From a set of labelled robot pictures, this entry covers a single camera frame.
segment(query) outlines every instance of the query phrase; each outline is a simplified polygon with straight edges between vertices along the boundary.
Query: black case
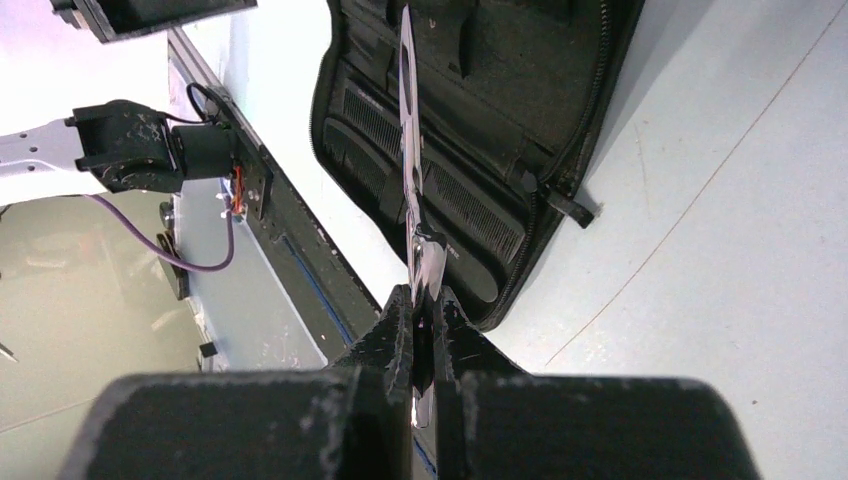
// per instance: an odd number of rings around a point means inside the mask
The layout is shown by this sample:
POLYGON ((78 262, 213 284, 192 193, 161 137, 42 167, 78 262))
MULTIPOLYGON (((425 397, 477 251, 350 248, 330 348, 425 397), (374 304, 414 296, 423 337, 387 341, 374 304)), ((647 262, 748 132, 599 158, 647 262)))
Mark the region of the black case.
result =
MULTIPOLYGON (((329 0, 310 135, 315 156, 405 260, 398 119, 407 2, 329 0)), ((503 320, 574 202, 642 1, 408 2, 418 61, 424 202, 445 233, 444 282, 480 329, 503 320)))

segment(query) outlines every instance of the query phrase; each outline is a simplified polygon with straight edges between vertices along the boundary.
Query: scratch on table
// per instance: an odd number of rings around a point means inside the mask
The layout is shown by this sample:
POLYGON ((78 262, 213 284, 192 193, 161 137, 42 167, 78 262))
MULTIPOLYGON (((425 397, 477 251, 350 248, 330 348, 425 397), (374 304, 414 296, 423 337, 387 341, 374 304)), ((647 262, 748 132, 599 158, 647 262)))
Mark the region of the scratch on table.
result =
POLYGON ((648 208, 648 216, 651 215, 651 199, 648 195, 648 173, 645 170, 645 158, 642 155, 642 137, 639 135, 639 128, 633 124, 633 131, 636 132, 636 145, 639 146, 639 166, 642 168, 642 191, 645 193, 645 205, 648 208))

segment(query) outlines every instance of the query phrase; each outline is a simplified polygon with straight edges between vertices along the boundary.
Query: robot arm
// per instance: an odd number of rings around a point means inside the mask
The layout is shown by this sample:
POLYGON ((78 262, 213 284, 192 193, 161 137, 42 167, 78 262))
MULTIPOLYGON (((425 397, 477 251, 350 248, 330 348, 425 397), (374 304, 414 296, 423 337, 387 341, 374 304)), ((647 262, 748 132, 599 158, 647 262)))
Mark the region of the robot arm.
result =
POLYGON ((225 177, 236 138, 212 124, 170 127, 163 112, 126 100, 0 137, 0 206, 38 198, 148 190, 225 177))

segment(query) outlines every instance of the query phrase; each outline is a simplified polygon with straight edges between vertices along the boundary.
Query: zipper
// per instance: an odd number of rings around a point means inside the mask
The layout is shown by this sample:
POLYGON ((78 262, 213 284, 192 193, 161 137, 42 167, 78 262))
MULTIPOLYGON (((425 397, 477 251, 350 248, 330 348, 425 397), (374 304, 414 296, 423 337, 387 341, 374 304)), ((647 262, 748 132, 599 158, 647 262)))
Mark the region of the zipper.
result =
POLYGON ((609 4, 606 0, 601 0, 601 34, 598 48, 598 65, 595 68, 595 76, 592 79, 592 87, 589 91, 589 103, 583 111, 583 116, 580 117, 580 122, 577 125, 574 136, 571 137, 566 144, 566 147, 562 150, 562 157, 556 162, 556 165, 554 165, 549 172, 542 176, 542 181, 539 182, 538 179, 530 172, 525 172, 523 174, 521 182, 524 189, 530 193, 530 218, 527 220, 524 240, 521 242, 521 247, 519 247, 518 254, 516 255, 515 267, 513 267, 512 273, 509 275, 509 279, 501 291, 498 303, 495 304, 491 313, 487 315, 486 318, 478 325, 478 328, 482 331, 488 331, 500 323, 498 319, 505 313, 504 309, 506 308, 507 299, 512 294, 513 290, 515 290, 521 274, 524 271, 524 267, 527 263, 527 257, 530 253, 530 243, 536 233, 536 224, 538 222, 537 217, 539 216, 539 197, 542 197, 548 205, 558 212, 573 218, 582 228, 586 228, 594 219, 592 212, 577 202, 566 198, 557 191, 556 187, 562 183, 567 172, 562 172, 559 175, 554 186, 551 186, 549 180, 553 176, 554 172, 556 172, 556 170, 562 165, 567 153, 574 148, 574 145, 581 136, 580 133, 586 129, 586 126, 591 119, 592 112, 595 109, 595 104, 598 101, 598 95, 604 80, 604 74, 607 69, 611 30, 612 26, 609 16, 609 4))

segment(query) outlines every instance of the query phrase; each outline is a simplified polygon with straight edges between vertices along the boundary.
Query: beige floor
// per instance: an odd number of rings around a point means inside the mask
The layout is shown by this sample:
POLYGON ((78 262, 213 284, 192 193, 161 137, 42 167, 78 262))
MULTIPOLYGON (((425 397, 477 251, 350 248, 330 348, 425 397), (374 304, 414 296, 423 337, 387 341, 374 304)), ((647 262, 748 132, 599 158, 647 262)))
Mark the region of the beige floor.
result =
MULTIPOLYGON (((162 195, 112 200, 152 237, 162 195)), ((113 379, 192 370, 200 336, 158 260, 84 198, 13 206, 0 221, 0 478, 55 476, 113 379)))

